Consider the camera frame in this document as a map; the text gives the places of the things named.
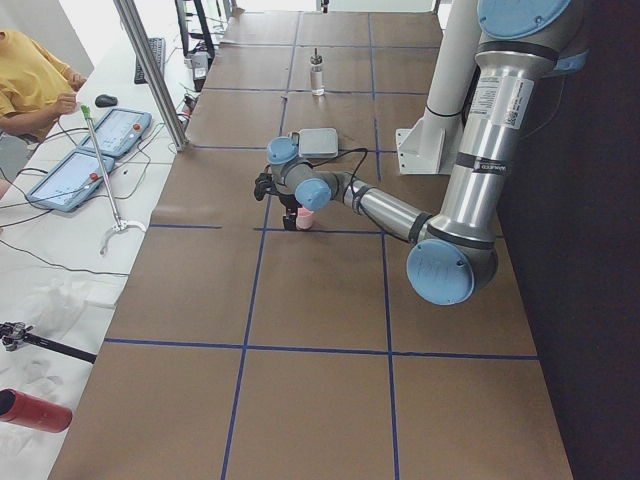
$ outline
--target bottle cap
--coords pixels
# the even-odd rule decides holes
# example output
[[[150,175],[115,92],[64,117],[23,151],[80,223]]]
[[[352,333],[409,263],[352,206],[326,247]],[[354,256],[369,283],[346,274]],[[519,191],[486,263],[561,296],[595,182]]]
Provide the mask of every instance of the bottle cap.
[[[318,49],[316,48],[309,59],[311,65],[320,65],[322,63],[322,55],[318,55]]]

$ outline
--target white table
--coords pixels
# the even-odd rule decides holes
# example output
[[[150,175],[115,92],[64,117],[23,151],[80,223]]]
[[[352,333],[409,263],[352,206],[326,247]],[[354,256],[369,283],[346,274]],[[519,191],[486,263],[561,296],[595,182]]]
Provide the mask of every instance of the white table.
[[[174,105],[178,106],[187,89],[193,88],[190,72],[184,66],[182,52],[175,50],[175,36],[167,36],[165,82]],[[113,48],[91,74],[78,93],[78,100],[91,107],[97,121],[105,110],[94,105],[97,95],[107,93],[119,99],[119,106],[151,113],[153,123],[144,136],[152,132],[162,117],[148,85],[135,85],[135,55],[128,38],[121,33]],[[86,127],[81,112],[63,116],[64,129]],[[56,126],[51,133],[56,133]],[[76,142],[84,133],[71,134]],[[49,171],[73,149],[71,140],[60,135],[43,143],[27,167]],[[127,161],[135,152],[127,155]],[[168,131],[163,128],[147,148],[147,159],[137,154],[110,175],[116,197],[131,193],[140,176],[144,178],[135,193],[126,200],[116,200],[121,216],[148,225],[175,157]],[[40,174],[25,172],[15,185],[25,192]],[[97,193],[105,193],[101,186]],[[14,187],[0,201],[0,206],[23,203]],[[0,209],[0,225],[17,222],[40,213],[30,205]],[[99,254],[105,231],[114,225],[106,197],[90,200],[71,214],[52,212],[36,220],[5,227],[0,239],[28,250],[52,263],[70,268],[127,274],[135,261],[144,234],[128,229],[111,238],[109,250]],[[115,303],[124,288],[126,276],[94,275],[48,267],[41,261],[0,244],[0,304],[2,322],[36,325],[33,333],[75,348],[97,353],[113,316]],[[0,350],[0,387],[14,388],[74,409],[91,372],[91,364],[25,344],[16,352]],[[41,480],[46,478],[58,455],[65,432],[49,434],[0,423],[0,472],[6,480]]]

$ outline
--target light blue joint cap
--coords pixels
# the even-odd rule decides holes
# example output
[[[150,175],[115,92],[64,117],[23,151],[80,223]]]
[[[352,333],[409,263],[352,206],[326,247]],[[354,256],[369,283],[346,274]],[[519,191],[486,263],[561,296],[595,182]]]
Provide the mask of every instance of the light blue joint cap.
[[[475,288],[467,256],[455,245],[434,238],[413,247],[407,276],[418,295],[436,305],[464,302]]]
[[[553,23],[570,3],[571,0],[480,0],[478,20],[488,35],[517,40]]]
[[[296,200],[312,212],[327,206],[331,201],[331,189],[327,182],[320,178],[308,178],[296,188]]]
[[[298,156],[298,146],[289,137],[276,137],[267,145],[271,165],[284,165]]]

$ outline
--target dark wall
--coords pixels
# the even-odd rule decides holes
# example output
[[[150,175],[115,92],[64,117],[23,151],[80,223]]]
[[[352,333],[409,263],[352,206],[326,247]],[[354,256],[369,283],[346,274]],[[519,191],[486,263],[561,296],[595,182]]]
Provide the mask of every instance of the dark wall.
[[[603,1],[587,67],[522,140],[499,205],[576,480],[640,479],[640,16]],[[549,118],[541,83],[523,131]]]

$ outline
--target white pillar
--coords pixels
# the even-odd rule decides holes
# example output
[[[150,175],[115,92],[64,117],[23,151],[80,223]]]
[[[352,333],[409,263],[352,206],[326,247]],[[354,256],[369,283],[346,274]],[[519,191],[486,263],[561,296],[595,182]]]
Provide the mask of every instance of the white pillar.
[[[438,54],[427,106],[412,129],[396,130],[402,174],[451,173],[462,138],[460,112],[476,67],[478,0],[455,0]]]

